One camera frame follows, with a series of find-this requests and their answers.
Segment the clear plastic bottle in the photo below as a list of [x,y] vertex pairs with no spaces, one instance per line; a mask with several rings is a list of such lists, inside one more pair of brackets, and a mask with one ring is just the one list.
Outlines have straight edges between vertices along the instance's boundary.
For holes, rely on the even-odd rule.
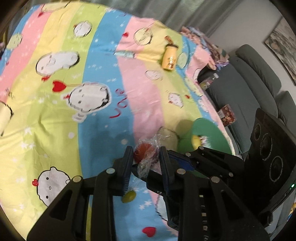
[[209,77],[205,78],[202,82],[200,82],[200,87],[203,90],[206,90],[210,87],[210,85],[219,78],[217,73],[210,75]]

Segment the small green fruit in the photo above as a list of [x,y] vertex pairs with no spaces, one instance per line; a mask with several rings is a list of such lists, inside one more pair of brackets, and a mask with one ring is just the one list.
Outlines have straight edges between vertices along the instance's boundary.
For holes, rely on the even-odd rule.
[[129,190],[126,194],[121,198],[122,203],[132,202],[136,198],[137,194],[134,190]]

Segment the green plastic bowl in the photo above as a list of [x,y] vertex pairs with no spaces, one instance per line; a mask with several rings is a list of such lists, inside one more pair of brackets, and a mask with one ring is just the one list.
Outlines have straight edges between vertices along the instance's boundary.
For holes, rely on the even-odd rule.
[[194,151],[191,143],[192,135],[197,135],[201,138],[202,145],[200,147],[232,154],[231,147],[224,134],[217,125],[206,118],[198,118],[193,121],[190,124],[190,128],[181,135],[177,147],[179,153],[184,154]]

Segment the grey-green curtain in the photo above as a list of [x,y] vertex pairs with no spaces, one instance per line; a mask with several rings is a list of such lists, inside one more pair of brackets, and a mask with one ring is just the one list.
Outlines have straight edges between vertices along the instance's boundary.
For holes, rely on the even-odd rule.
[[91,1],[129,14],[154,18],[169,28],[194,27],[210,37],[236,9],[240,0],[105,0]]

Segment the red tomato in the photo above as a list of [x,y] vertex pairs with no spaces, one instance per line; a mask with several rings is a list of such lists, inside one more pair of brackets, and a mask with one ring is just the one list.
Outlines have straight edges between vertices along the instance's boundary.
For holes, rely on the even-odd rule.
[[144,159],[148,159],[153,162],[157,160],[158,152],[158,146],[143,142],[138,144],[135,148],[133,158],[136,164],[139,164]]

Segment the yellow thermos bottle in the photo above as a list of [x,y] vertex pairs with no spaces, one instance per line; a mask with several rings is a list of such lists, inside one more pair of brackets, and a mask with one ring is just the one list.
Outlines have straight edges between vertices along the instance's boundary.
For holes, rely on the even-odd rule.
[[165,46],[165,52],[162,59],[162,68],[164,70],[173,71],[177,62],[177,50],[176,45],[170,36],[165,36],[165,40],[168,42]]

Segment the colourful striped cartoon tablecloth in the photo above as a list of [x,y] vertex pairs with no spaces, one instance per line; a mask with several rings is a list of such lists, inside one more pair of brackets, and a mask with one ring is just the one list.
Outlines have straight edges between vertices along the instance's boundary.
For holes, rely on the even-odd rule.
[[[162,68],[165,36],[178,45]],[[1,57],[1,207],[21,237],[65,185],[160,137],[176,150],[198,118],[234,147],[197,84],[209,54],[152,18],[79,1],[39,4]]]

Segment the red snack packet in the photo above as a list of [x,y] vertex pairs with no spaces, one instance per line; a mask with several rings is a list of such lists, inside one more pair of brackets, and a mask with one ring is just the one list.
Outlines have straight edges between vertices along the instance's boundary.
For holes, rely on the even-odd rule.
[[231,107],[229,104],[225,105],[222,107],[218,112],[217,112],[220,120],[222,121],[222,124],[224,126],[229,126],[236,122],[236,117],[234,112],[232,111]]

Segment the framed wall picture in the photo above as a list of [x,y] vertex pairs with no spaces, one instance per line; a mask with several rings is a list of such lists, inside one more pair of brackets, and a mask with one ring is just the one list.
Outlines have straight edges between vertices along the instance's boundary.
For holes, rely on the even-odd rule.
[[280,19],[264,44],[280,61],[295,85],[295,34],[284,17]]

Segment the pile of folded clothes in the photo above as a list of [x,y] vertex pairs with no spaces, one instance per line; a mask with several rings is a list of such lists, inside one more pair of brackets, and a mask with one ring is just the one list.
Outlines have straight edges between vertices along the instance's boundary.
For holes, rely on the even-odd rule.
[[207,36],[199,29],[182,26],[180,33],[196,45],[200,45],[209,54],[208,68],[219,71],[229,64],[228,53],[223,48],[211,43]]

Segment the grey sofa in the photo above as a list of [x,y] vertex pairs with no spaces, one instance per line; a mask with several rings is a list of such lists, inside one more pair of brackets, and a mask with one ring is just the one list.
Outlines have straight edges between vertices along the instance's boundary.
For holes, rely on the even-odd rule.
[[271,67],[250,45],[238,48],[219,71],[204,68],[202,82],[220,109],[229,104],[229,125],[243,157],[231,189],[265,227],[271,240],[295,240],[295,103]]

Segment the yellow lemon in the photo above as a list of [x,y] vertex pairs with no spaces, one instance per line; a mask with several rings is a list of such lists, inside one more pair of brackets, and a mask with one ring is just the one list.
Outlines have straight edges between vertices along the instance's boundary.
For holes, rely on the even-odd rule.
[[201,138],[197,135],[192,135],[191,143],[194,150],[198,149],[202,145]]

